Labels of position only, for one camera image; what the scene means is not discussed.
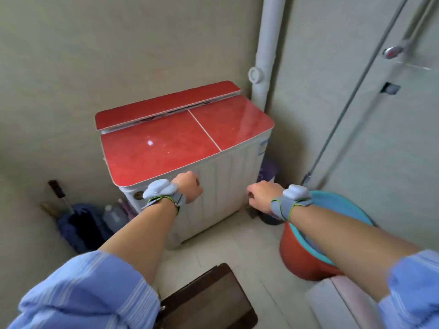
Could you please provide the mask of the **person's left hand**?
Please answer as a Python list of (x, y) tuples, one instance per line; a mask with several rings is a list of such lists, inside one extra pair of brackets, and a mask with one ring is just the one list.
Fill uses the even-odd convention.
[(173, 178), (172, 183), (177, 185), (178, 192), (184, 197), (184, 200), (181, 200), (184, 204), (194, 202), (203, 193), (199, 178), (193, 171), (179, 173)]

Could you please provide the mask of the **white twin-tub washing machine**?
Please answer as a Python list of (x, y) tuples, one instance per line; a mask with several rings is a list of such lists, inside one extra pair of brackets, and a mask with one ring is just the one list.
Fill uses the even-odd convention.
[[(190, 109), (206, 104), (207, 103), (174, 112), (167, 112), (163, 115), (150, 117), (99, 132), (103, 135), (180, 112), (190, 112)], [(190, 204), (180, 210), (179, 216), (181, 216), (181, 218), (174, 225), (168, 237), (169, 246), (171, 248), (177, 247), (185, 240), (214, 226), (247, 204), (246, 188), (249, 184), (253, 184), (257, 181), (271, 132), (272, 129), (244, 143), (224, 151), (220, 150), (219, 153), (213, 156), (199, 160), (198, 162), (175, 171), (140, 182), (134, 186), (118, 188), (124, 194), (130, 206), (137, 213), (140, 213), (142, 207), (145, 206), (147, 202), (143, 199), (142, 194), (151, 182), (160, 179), (172, 180), (182, 172), (195, 172), (199, 177), (204, 192), (194, 204)]]

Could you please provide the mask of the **grey left wrist tracker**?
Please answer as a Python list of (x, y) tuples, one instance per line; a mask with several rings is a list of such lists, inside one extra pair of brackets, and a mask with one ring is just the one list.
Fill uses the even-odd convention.
[(160, 179), (151, 182), (147, 189), (142, 194), (143, 199), (147, 202), (142, 209), (155, 204), (162, 198), (167, 198), (173, 202), (177, 208), (177, 213), (182, 205), (186, 204), (186, 197), (179, 191), (178, 184), (170, 182), (167, 179)]

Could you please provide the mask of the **grey wrist tracker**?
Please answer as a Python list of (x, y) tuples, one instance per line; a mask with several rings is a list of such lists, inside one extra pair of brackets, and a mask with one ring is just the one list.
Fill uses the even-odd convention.
[(313, 203), (308, 188), (299, 185), (289, 185), (282, 196), (271, 200), (272, 216), (280, 221), (290, 221), (292, 210), (296, 206), (307, 207)]
[(177, 213), (182, 205), (186, 204), (186, 197), (179, 191), (178, 184), (170, 182), (167, 179), (160, 179), (151, 182), (147, 189), (142, 194), (143, 199), (147, 202), (142, 209), (155, 204), (162, 198), (167, 198), (173, 202), (177, 208)]

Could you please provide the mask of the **red plastic basin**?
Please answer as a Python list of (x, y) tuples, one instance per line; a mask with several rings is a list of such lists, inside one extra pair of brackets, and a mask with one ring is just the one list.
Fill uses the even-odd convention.
[(284, 224), (279, 252), (286, 268), (295, 276), (307, 281), (320, 281), (333, 276), (343, 276), (336, 266), (315, 256), (317, 252), (304, 246), (304, 238), (289, 223)]

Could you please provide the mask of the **red washer control panel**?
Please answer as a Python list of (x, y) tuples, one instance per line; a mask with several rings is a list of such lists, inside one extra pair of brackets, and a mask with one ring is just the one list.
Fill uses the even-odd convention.
[(239, 94), (241, 94), (241, 89), (237, 85), (231, 81), (223, 81), (119, 106), (96, 114), (96, 130), (104, 131)]

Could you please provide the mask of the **blue plastic basin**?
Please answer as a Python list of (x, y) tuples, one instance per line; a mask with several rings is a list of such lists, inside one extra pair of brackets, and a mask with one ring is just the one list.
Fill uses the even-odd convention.
[[(313, 204), (316, 206), (332, 210), (342, 215), (350, 216), (351, 218), (362, 221), (370, 226), (375, 225), (373, 220), (370, 219), (366, 212), (364, 212), (350, 200), (337, 193), (311, 190), (310, 194), (312, 196)], [(291, 223), (286, 225), (285, 231), (292, 233), (293, 240), (299, 243), (299, 246), (304, 249), (305, 254), (309, 255), (313, 259), (320, 260), (323, 263), (334, 266), (334, 263), (319, 248), (317, 248), (317, 246), (311, 242), (308, 237), (299, 232), (299, 230)]]

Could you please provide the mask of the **brown wooden stool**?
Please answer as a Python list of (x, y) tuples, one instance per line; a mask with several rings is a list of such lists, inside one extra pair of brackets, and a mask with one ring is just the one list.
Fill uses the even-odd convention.
[(258, 316), (226, 263), (161, 301), (153, 329), (254, 329)]

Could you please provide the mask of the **blue mop cloth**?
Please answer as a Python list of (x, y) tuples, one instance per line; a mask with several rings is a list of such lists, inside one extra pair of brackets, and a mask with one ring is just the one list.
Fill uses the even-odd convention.
[(92, 204), (73, 205), (74, 213), (65, 212), (56, 221), (58, 232), (77, 254), (100, 248), (113, 236), (103, 220), (103, 211)]

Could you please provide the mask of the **black brush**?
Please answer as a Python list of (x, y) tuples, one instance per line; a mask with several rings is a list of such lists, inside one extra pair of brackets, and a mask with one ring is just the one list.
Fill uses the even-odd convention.
[(68, 208), (70, 214), (74, 215), (75, 211), (72, 207), (72, 205), (67, 200), (67, 197), (65, 193), (63, 192), (62, 188), (60, 187), (57, 180), (49, 180), (48, 182), (49, 187), (52, 189), (53, 193), (56, 195), (58, 199), (60, 199)]

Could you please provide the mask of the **white pink-edged box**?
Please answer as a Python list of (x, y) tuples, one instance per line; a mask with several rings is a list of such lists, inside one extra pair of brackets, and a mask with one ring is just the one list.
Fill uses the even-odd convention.
[(345, 276), (318, 282), (305, 298), (321, 329), (385, 329), (376, 302)]

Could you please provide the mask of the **white drain pipe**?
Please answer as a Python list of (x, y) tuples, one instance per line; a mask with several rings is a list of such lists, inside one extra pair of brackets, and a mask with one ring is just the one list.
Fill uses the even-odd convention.
[(263, 0), (255, 64), (248, 71), (252, 84), (251, 101), (266, 108), (286, 0)]

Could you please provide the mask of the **blue striped left sleeve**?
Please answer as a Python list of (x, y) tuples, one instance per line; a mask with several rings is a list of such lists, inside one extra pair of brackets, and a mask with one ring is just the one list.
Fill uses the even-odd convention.
[(93, 251), (30, 289), (18, 309), (7, 329), (154, 329), (160, 301), (131, 265)]

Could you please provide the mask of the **blue striped sleeve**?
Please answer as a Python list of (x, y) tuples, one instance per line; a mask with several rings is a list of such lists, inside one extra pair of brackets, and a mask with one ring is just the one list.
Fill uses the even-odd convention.
[(160, 301), (131, 265), (93, 251), (30, 289), (18, 309), (7, 329), (154, 329)]
[(439, 252), (427, 249), (401, 259), (378, 303), (386, 329), (439, 329)]

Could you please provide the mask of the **blue striped right sleeve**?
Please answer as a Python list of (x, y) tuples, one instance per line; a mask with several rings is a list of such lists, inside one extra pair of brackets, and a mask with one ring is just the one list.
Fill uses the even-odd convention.
[(427, 249), (401, 259), (378, 303), (386, 329), (439, 329), (439, 252)]

